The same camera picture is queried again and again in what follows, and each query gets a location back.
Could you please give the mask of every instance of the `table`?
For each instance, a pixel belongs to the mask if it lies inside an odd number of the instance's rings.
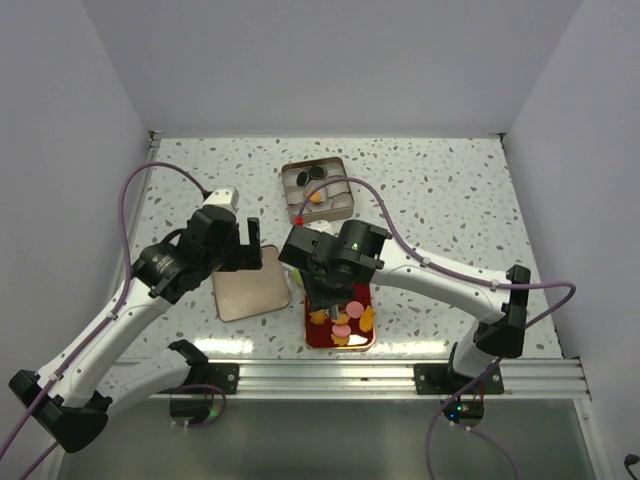
[[[341,157],[349,175],[379,189],[411,243],[478,268],[523,264],[532,270],[532,280],[539,279],[497,138],[162,139],[156,160],[186,168],[210,189],[235,186],[240,192],[240,221],[259,217],[263,244],[280,247],[291,226],[281,167],[329,156]],[[370,194],[357,186],[353,190],[355,217],[384,225]],[[184,225],[200,204],[199,192],[184,178],[154,169],[132,239],[134,255]],[[284,310],[231,323],[216,318],[211,290],[211,283],[203,282],[186,294],[123,358],[148,358],[184,338],[210,358],[220,359],[444,359],[472,322],[466,313],[432,299],[375,287],[374,346],[367,352],[313,350],[305,344],[302,294],[296,289],[290,289],[291,303]],[[544,295],[532,292],[531,313],[546,307]],[[523,358],[562,358],[551,319],[527,331]]]

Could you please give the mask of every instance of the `wall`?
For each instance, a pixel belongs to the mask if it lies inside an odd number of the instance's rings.
[[[540,270],[578,284],[556,325],[616,478],[640,452],[639,24],[637,0],[584,0],[506,138]]]
[[[81,3],[0,2],[0,437],[24,411],[7,382],[102,306],[121,180],[148,135]],[[17,478],[49,436],[30,422],[0,465]]]
[[[579,0],[85,0],[142,119],[201,135],[506,131]]]

